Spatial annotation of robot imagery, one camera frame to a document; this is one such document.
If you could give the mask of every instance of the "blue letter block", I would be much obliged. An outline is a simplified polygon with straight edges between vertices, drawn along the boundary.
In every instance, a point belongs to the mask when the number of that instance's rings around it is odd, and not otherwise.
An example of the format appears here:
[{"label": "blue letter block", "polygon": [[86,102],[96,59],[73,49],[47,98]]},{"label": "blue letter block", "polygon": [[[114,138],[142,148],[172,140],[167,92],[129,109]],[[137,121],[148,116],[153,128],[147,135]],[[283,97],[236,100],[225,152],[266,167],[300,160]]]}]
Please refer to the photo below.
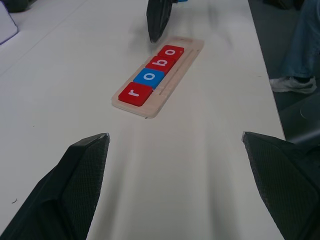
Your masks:
[{"label": "blue letter block", "polygon": [[157,71],[153,69],[144,68],[142,71],[135,77],[133,82],[138,84],[143,84],[156,89],[159,83],[164,79],[165,73],[163,71]]}]

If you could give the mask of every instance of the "white paper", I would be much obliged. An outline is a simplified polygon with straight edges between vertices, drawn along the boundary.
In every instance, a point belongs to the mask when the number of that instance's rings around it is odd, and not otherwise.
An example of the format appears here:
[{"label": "white paper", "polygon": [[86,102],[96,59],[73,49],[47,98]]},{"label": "white paper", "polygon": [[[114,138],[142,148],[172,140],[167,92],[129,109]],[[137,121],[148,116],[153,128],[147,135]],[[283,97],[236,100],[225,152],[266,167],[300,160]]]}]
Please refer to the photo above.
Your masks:
[{"label": "white paper", "polygon": [[0,1],[0,45],[18,33],[18,27],[11,18],[4,3]]}]

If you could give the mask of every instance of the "person's leg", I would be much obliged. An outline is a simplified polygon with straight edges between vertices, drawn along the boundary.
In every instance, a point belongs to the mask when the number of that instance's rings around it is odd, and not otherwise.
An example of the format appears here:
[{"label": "person's leg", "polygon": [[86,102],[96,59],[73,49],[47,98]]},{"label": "person's leg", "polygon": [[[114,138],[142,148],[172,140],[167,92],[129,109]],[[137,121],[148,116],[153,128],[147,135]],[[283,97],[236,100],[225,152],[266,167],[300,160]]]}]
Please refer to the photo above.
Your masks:
[{"label": "person's leg", "polygon": [[270,79],[274,92],[311,94],[317,88],[313,77],[320,52],[320,0],[305,0],[289,50],[281,67],[281,78]]},{"label": "person's leg", "polygon": [[319,53],[320,0],[305,0],[282,64],[282,77],[310,78]]}]

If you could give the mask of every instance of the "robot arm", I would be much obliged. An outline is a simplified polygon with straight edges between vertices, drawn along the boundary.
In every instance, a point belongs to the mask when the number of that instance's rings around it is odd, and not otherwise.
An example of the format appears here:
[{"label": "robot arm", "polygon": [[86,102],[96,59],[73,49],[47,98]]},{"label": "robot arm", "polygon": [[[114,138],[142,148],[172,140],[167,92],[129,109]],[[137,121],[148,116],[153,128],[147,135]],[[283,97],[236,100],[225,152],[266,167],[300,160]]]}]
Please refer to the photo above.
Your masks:
[{"label": "robot arm", "polygon": [[152,43],[156,43],[164,33],[170,18],[172,4],[186,1],[187,0],[149,0],[146,19],[149,37]]}]

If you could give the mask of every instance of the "gray floor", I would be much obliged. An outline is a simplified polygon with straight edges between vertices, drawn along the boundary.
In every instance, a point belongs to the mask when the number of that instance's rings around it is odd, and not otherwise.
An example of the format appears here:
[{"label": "gray floor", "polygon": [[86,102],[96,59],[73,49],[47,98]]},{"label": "gray floor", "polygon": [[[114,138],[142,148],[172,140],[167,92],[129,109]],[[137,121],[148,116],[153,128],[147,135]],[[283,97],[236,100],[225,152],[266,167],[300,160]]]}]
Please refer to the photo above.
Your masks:
[{"label": "gray floor", "polygon": [[[300,12],[294,8],[281,10],[264,4],[262,0],[249,0],[249,4],[267,72],[270,78],[278,78],[280,76],[279,66],[286,54]],[[319,93],[320,61],[316,64],[315,75],[318,78],[318,89],[315,92]],[[294,92],[274,94],[279,111],[306,97],[307,95]]]}]

